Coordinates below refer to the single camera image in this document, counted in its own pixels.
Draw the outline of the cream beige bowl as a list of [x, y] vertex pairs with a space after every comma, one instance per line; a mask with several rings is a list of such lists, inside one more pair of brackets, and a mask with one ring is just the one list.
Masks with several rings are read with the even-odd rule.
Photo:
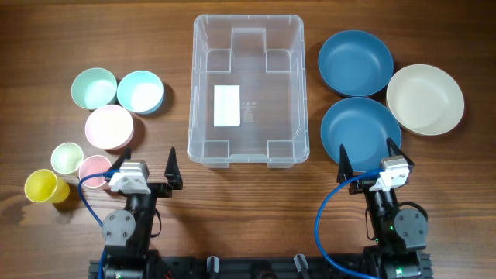
[[413, 64], [397, 71], [389, 81], [386, 104], [404, 129], [423, 136], [451, 131], [465, 110], [457, 82], [445, 71], [427, 64]]

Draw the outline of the light blue small bowl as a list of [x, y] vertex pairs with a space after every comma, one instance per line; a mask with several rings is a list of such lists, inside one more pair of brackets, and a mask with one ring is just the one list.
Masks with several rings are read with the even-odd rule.
[[130, 112], [140, 115], [154, 113], [164, 100], [164, 84], [150, 71], [134, 71], [118, 84], [119, 104]]

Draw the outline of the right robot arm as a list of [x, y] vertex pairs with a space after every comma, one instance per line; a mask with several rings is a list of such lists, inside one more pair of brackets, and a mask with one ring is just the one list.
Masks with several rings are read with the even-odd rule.
[[408, 183], [415, 166], [396, 145], [386, 139], [389, 156], [381, 159], [379, 174], [350, 183], [349, 193], [364, 194], [376, 243], [357, 255], [340, 256], [344, 267], [379, 278], [432, 278], [432, 261], [424, 253], [428, 214], [413, 201], [399, 202], [395, 189]]

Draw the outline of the pale green cup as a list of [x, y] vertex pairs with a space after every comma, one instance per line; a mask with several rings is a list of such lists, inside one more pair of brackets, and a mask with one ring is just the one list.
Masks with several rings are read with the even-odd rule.
[[51, 167], [59, 174], [76, 175], [84, 161], [84, 152], [76, 143], [62, 143], [50, 158]]

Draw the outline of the pink small bowl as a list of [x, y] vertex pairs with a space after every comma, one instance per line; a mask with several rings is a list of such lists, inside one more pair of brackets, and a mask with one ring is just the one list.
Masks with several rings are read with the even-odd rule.
[[117, 150], [131, 141], [134, 120], [125, 108], [105, 105], [89, 115], [84, 133], [92, 146], [103, 150]]

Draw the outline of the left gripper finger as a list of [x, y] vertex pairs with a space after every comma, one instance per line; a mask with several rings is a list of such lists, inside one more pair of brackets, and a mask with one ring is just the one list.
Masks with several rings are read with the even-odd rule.
[[182, 177], [177, 164], [176, 150], [174, 147], [171, 147], [170, 149], [164, 176], [167, 179], [167, 183], [173, 189], [182, 189]]
[[131, 158], [131, 149], [127, 147], [124, 149], [123, 153], [119, 156], [119, 158], [112, 164], [112, 169], [118, 170], [122, 166], [122, 163], [130, 158]]

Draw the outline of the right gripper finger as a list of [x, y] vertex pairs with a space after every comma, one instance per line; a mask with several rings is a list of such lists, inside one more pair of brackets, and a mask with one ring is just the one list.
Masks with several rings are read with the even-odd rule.
[[390, 157], [402, 156], [408, 163], [409, 168], [413, 168], [415, 166], [415, 163], [396, 145], [391, 137], [386, 139], [386, 143], [388, 148], [387, 151]]
[[339, 146], [339, 169], [336, 181], [340, 184], [353, 177], [353, 168], [343, 144]]

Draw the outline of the mint green small bowl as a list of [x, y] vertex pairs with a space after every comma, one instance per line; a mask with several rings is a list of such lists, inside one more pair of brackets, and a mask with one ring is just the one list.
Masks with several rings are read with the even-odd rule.
[[81, 72], [71, 85], [71, 97], [83, 109], [95, 110], [117, 101], [118, 83], [115, 76], [100, 67]]

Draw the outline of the pink cup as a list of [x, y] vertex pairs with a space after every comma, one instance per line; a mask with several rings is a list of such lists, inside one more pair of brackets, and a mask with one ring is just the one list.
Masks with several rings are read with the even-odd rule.
[[[79, 178], [82, 179], [90, 174], [106, 172], [112, 166], [110, 160], [102, 155], [94, 155], [85, 159], [79, 168]], [[83, 185], [86, 188], [110, 189], [109, 183], [104, 177], [93, 177], [86, 180]]]

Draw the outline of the dark blue bowl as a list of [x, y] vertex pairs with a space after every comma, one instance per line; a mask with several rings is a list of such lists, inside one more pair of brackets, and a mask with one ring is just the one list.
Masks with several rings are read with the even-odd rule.
[[367, 97], [383, 90], [394, 73], [394, 59], [377, 36], [345, 30], [329, 37], [318, 55], [325, 84], [343, 97]]
[[386, 139], [401, 146], [401, 128], [392, 113], [369, 98], [343, 99], [326, 112], [321, 124], [321, 141], [327, 154], [339, 163], [339, 148], [344, 146], [356, 172], [379, 167], [388, 156]]

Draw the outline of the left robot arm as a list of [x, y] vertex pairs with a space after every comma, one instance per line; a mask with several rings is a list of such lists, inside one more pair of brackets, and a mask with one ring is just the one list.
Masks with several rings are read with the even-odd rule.
[[183, 181], [174, 148], [170, 149], [164, 170], [165, 182], [149, 182], [149, 169], [144, 160], [133, 160], [131, 150], [108, 169], [105, 180], [110, 191], [126, 198], [125, 207], [109, 213], [102, 222], [104, 253], [97, 271], [98, 278], [172, 278], [170, 268], [157, 250], [150, 249], [153, 220], [160, 218], [157, 199], [170, 198], [181, 190]]

